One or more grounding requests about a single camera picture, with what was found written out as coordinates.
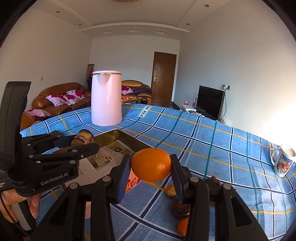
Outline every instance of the pillow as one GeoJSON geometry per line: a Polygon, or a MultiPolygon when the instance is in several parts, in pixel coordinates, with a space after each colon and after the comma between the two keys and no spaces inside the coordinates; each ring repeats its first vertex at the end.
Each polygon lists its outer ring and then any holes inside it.
{"type": "Polygon", "coordinates": [[[121,93],[123,95],[129,94],[129,93],[132,93],[132,92],[133,92],[133,90],[131,88],[127,87],[127,86],[122,86],[121,87],[121,93]]]}
{"type": "Polygon", "coordinates": [[[53,103],[55,107],[59,105],[67,104],[67,101],[64,99],[62,95],[49,95],[49,96],[46,96],[46,99],[48,99],[51,103],[53,103]]]}
{"type": "Polygon", "coordinates": [[[79,90],[71,90],[68,91],[66,94],[74,95],[78,99],[78,101],[85,98],[85,96],[79,90]]]}
{"type": "Polygon", "coordinates": [[[66,95],[63,95],[63,97],[67,101],[67,105],[76,104],[79,101],[79,99],[76,98],[74,95],[66,94],[66,95]]]}
{"type": "Polygon", "coordinates": [[[48,113],[46,110],[41,110],[41,109],[30,109],[25,111],[29,116],[39,116],[39,117],[46,117],[46,116],[51,116],[50,113],[48,113]]]}

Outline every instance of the bed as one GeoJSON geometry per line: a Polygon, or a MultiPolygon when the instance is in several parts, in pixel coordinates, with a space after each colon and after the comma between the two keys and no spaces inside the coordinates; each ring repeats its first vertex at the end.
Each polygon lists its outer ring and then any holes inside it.
{"type": "MultiPolygon", "coordinates": [[[[233,185],[254,214],[269,240],[280,240],[296,217],[296,167],[279,178],[272,169],[269,142],[248,132],[229,127],[200,115],[153,106],[144,118],[138,117],[142,104],[124,104],[123,120],[115,126],[96,126],[91,108],[52,117],[21,132],[23,136],[58,130],[63,135],[88,129],[94,135],[121,129],[153,146],[176,154],[192,175],[216,176],[233,185]]],[[[171,184],[166,178],[159,184],[171,184]]],[[[40,221],[61,194],[58,186],[41,196],[40,221]]],[[[180,221],[163,191],[144,182],[126,193],[119,205],[111,206],[116,240],[181,240],[176,226],[180,221]]],[[[215,240],[215,210],[210,209],[210,240],[215,240]]],[[[86,221],[85,240],[90,240],[86,221]]]]}

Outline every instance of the human hand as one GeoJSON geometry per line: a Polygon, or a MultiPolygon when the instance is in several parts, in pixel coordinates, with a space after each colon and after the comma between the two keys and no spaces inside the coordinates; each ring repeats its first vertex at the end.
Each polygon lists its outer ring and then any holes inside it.
{"type": "MultiPolygon", "coordinates": [[[[13,219],[17,222],[18,220],[17,220],[17,217],[16,217],[16,215],[15,215],[15,213],[14,213],[12,207],[11,207],[11,204],[25,201],[28,198],[18,195],[17,192],[14,189],[4,191],[4,192],[1,193],[1,195],[2,195],[4,204],[5,204],[6,208],[7,208],[7,210],[9,211],[9,213],[13,217],[13,219]]],[[[38,216],[38,213],[39,213],[40,198],[41,198],[41,194],[36,194],[36,195],[34,195],[32,197],[29,197],[29,200],[30,200],[29,208],[30,208],[30,212],[31,212],[31,214],[32,214],[32,216],[34,218],[36,218],[38,216]]],[[[9,222],[14,223],[14,221],[11,220],[11,218],[7,214],[7,212],[4,209],[1,202],[0,202],[0,211],[2,212],[3,216],[9,222]]]]}

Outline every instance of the gold tray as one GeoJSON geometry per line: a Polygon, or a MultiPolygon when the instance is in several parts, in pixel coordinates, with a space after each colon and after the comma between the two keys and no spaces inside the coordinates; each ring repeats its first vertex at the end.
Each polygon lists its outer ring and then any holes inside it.
{"type": "MultiPolygon", "coordinates": [[[[146,143],[132,137],[129,134],[126,134],[125,132],[114,129],[102,134],[99,134],[94,137],[94,142],[99,145],[99,148],[108,146],[111,144],[111,142],[119,140],[123,142],[125,145],[127,145],[130,149],[132,149],[134,152],[137,152],[142,149],[150,148],[151,146],[147,145],[146,143]]],[[[54,153],[63,153],[66,152],[70,147],[65,147],[59,150],[54,151],[54,153]]]]}

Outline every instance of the wall outlet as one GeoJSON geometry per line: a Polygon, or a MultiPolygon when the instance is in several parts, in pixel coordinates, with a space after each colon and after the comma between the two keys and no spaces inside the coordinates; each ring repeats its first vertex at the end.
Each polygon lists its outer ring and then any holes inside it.
{"type": "Polygon", "coordinates": [[[226,91],[226,90],[229,90],[230,89],[230,85],[223,85],[223,90],[226,91]]]}

